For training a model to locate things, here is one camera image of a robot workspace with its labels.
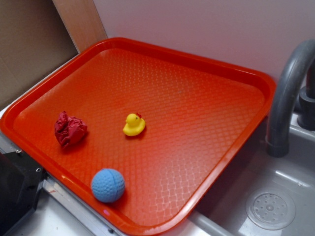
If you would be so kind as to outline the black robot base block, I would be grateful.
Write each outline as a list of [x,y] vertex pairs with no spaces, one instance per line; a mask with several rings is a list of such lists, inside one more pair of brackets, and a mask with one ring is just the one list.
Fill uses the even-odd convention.
[[44,168],[25,152],[0,155],[0,234],[6,236],[37,208]]

